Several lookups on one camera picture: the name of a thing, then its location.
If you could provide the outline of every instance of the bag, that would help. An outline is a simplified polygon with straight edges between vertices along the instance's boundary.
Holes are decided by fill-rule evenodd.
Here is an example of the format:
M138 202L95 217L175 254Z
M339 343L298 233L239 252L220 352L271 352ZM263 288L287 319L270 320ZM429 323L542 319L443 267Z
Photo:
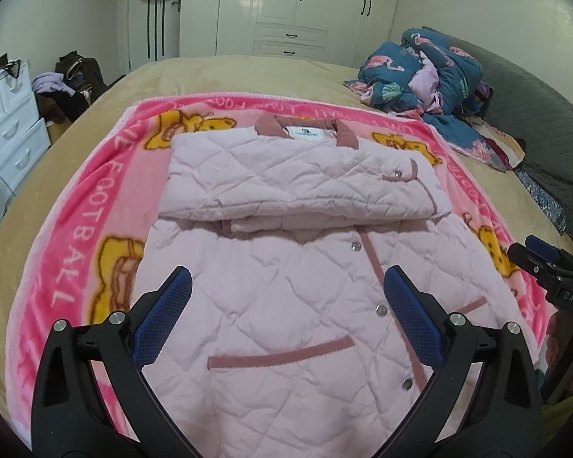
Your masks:
M64 82L73 90L85 94L90 103L108 90L98 61L80 56L76 50L61 56L55 64L55 71L63 74Z

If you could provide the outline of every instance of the beige bedspread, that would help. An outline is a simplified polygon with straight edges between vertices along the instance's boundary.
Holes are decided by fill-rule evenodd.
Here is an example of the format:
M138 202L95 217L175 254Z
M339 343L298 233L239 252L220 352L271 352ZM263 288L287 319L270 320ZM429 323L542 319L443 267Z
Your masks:
M288 58L176 58L132 72L100 97L40 160L0 225L0 412L7 416L6 321L32 241L62 188L128 106L153 96L245 91L366 108L342 85L356 75L356 70L347 67ZM514 174L463 161L516 239L523 241L527 235L536 234L573 251L570 239L558 234Z

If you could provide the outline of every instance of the blue textured pad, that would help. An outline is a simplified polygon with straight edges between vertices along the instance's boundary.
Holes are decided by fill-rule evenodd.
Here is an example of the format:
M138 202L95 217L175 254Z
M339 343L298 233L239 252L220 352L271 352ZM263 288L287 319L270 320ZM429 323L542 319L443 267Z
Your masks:
M539 255L548 263L558 263L560 260L560 252L556 248L534 235L527 237L524 244L531 252Z
M395 267L384 274L384 295L420 362L438 371L444 364L441 332Z
M142 369L157 360L180 314L191 298L193 279L187 269L178 273L134 334L132 362Z

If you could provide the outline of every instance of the quilted headboard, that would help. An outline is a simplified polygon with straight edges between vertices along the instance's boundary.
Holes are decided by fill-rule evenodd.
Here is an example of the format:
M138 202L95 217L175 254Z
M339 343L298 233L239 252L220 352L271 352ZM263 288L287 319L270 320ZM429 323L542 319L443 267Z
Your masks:
M556 198L573 239L573 104L512 62L451 36L450 44L477 58L494 88L487 113L496 128L526 141L524 169Z

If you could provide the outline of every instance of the white clothing tag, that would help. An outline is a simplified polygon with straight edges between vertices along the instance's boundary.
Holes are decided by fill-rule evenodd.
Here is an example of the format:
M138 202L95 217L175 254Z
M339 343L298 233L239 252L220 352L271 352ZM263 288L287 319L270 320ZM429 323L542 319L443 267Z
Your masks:
M286 130L289 136L294 139L305 139L307 141L322 141L324 139L322 129L317 127L287 126Z

